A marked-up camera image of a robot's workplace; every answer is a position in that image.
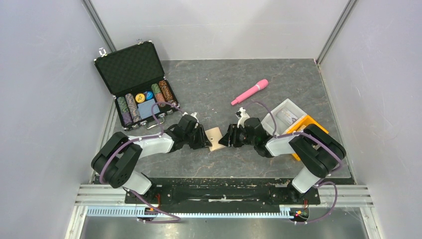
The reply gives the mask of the purple grey chip stack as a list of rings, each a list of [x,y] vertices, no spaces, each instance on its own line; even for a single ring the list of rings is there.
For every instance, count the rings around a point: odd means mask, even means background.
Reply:
[[[133,122],[140,122],[141,121],[141,116],[139,114],[138,108],[137,108],[137,104],[135,101],[135,98],[133,96],[133,94],[129,93],[125,95],[125,99],[126,99],[126,103],[129,109],[129,112],[132,116],[132,120]]]

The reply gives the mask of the green red chip stack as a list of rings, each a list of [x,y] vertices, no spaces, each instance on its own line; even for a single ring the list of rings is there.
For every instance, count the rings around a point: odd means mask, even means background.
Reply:
[[[164,98],[163,93],[161,92],[159,85],[158,84],[152,84],[151,89],[152,89],[152,92],[154,94],[156,101],[159,103],[158,106],[161,107],[161,108],[165,107],[166,106],[166,104],[165,104],[166,100]]]

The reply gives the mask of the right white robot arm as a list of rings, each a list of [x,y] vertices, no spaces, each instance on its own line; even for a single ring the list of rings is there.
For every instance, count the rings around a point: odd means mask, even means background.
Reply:
[[[219,144],[251,145],[260,156],[267,158],[296,154],[304,166],[288,184],[287,195],[293,203],[302,202],[309,189],[339,168],[346,157],[345,148],[314,123],[301,131],[272,136],[258,118],[249,118],[242,124],[231,124]]]

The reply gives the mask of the pink toy microphone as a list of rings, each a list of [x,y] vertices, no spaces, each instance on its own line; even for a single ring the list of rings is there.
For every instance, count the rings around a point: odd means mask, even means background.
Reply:
[[[268,86],[269,82],[267,79],[262,79],[259,82],[257,82],[254,86],[252,86],[250,89],[246,90],[239,96],[237,96],[230,104],[232,106],[235,106],[242,101],[246,100],[247,98],[251,97],[255,93],[265,89]]]

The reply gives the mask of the orange black chip stack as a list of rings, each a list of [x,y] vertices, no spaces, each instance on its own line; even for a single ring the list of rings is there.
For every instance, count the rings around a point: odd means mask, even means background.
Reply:
[[[158,83],[158,85],[159,85],[159,88],[160,88],[160,90],[161,90],[161,92],[162,92],[162,94],[163,94],[164,99],[166,100],[166,102],[169,102],[171,104],[175,104],[176,101],[174,100],[174,96],[173,96],[173,94],[170,91],[170,88],[169,88],[169,86],[167,84],[167,81],[166,80],[161,80]]]

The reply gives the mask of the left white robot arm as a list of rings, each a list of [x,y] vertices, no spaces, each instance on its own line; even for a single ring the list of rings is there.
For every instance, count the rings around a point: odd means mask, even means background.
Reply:
[[[123,132],[114,133],[92,159],[91,167],[100,175],[100,183],[135,191],[139,199],[150,203],[156,198],[156,189],[146,175],[134,170],[138,160],[172,153],[185,145],[193,150],[212,145],[195,113],[183,114],[177,124],[157,134],[128,136]]]

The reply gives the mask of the white plastic bin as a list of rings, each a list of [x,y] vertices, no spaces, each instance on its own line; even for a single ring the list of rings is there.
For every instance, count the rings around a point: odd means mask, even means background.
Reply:
[[[284,100],[267,114],[261,124],[270,135],[287,134],[295,125],[308,114],[290,99]]]

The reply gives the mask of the yellow dealer chip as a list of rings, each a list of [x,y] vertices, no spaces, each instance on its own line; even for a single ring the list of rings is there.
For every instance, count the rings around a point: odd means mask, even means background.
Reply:
[[[143,94],[143,93],[138,93],[136,96],[135,96],[135,101],[137,102],[137,103],[142,103],[142,102],[144,102],[146,100],[146,96]]]

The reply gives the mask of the blue dealer chip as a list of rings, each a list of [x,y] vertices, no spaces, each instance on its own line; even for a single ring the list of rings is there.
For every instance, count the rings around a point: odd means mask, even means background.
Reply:
[[[154,98],[154,94],[151,91],[144,92],[144,95],[145,95],[145,100],[146,101],[149,101],[149,100],[151,100],[151,99]]]

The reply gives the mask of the blue card deck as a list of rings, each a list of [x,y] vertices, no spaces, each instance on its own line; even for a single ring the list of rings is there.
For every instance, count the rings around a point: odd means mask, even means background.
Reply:
[[[151,117],[153,114],[160,113],[160,109],[155,103],[155,100],[148,100],[137,104],[138,112],[142,120]]]

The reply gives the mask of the black poker chip case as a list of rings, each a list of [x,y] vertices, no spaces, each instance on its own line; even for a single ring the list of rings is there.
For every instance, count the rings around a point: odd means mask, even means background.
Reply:
[[[159,123],[163,123],[165,116],[173,113],[176,107],[180,106],[179,100],[166,79],[155,45],[150,40],[138,42],[116,52],[103,53],[100,57],[94,59],[94,65],[113,96],[121,127],[125,131],[142,126],[146,128],[155,127],[154,118],[157,118]],[[129,93],[135,97],[138,93],[152,92],[151,85],[158,84],[161,80],[167,81],[176,103],[165,102],[165,107],[159,107],[160,113],[153,114],[151,117],[141,119],[140,122],[133,122],[129,127],[125,127],[117,98],[125,98],[125,95]]]

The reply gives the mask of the green purple chip stack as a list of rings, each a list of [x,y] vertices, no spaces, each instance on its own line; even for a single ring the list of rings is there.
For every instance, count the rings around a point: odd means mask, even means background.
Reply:
[[[122,115],[124,126],[129,127],[133,123],[133,120],[131,117],[131,113],[129,112],[126,99],[124,97],[119,97],[117,98],[117,102]]]

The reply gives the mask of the card in white bin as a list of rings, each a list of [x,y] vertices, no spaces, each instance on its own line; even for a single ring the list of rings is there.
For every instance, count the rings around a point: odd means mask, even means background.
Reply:
[[[289,111],[286,108],[282,108],[278,113],[277,113],[277,117],[283,121],[286,125],[292,125],[294,124],[298,117],[293,114],[291,111]]]

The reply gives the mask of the beige card holder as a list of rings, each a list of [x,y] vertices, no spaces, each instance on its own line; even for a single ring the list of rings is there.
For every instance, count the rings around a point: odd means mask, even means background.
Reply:
[[[223,138],[221,134],[221,130],[219,127],[214,127],[205,131],[207,138],[211,142],[211,146],[209,147],[210,152],[223,149],[226,146],[219,143],[219,141]]]

